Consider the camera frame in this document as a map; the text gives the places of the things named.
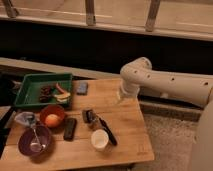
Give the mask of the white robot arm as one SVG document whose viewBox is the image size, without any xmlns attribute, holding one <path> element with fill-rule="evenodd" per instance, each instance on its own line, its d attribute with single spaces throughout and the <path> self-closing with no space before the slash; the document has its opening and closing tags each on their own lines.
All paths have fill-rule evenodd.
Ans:
<svg viewBox="0 0 213 171">
<path fill-rule="evenodd" d="M 203 108 L 188 171 L 213 171 L 213 75 L 156 71 L 148 58 L 140 57 L 125 64 L 120 76 L 120 100 L 136 98 L 146 87 Z"/>
</svg>

